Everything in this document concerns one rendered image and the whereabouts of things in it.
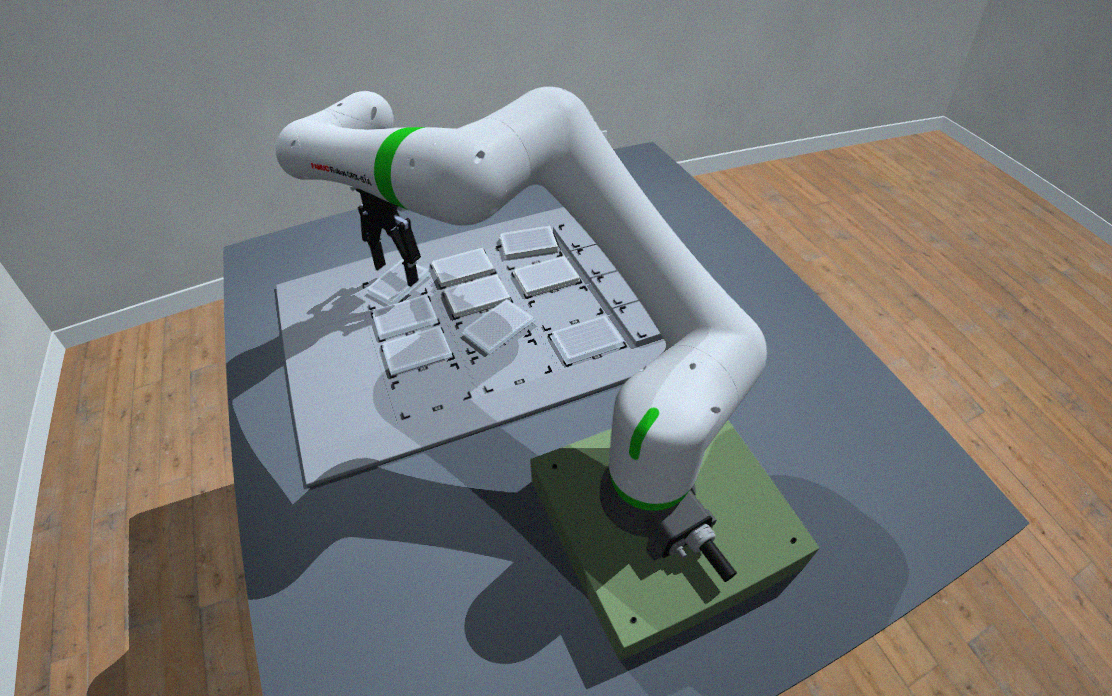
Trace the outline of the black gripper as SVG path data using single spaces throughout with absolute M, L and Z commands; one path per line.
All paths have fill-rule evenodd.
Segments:
M 419 281 L 416 264 L 421 258 L 421 255 L 413 235 L 410 219 L 406 218 L 404 220 L 400 218 L 397 205 L 389 203 L 374 195 L 360 195 L 363 205 L 358 207 L 358 210 L 361 220 L 363 241 L 367 241 L 371 250 L 375 270 L 380 270 L 386 265 L 380 242 L 380 235 L 384 229 L 388 236 L 391 236 L 393 242 L 403 257 L 407 284 L 411 287 Z M 396 228 L 393 229 L 395 226 Z

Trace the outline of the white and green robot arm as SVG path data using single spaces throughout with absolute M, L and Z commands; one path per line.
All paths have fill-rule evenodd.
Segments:
M 653 561 L 683 559 L 688 544 L 729 581 L 737 571 L 714 544 L 717 520 L 694 483 L 709 443 L 763 372 L 758 325 L 682 243 L 569 91 L 534 89 L 458 129 L 393 123 L 380 95 L 356 92 L 287 125 L 276 157 L 294 178 L 346 183 L 401 212 L 459 226 L 487 220 L 532 185 L 545 187 L 666 342 L 616 396 L 602 508 L 623 531 L 648 537 Z

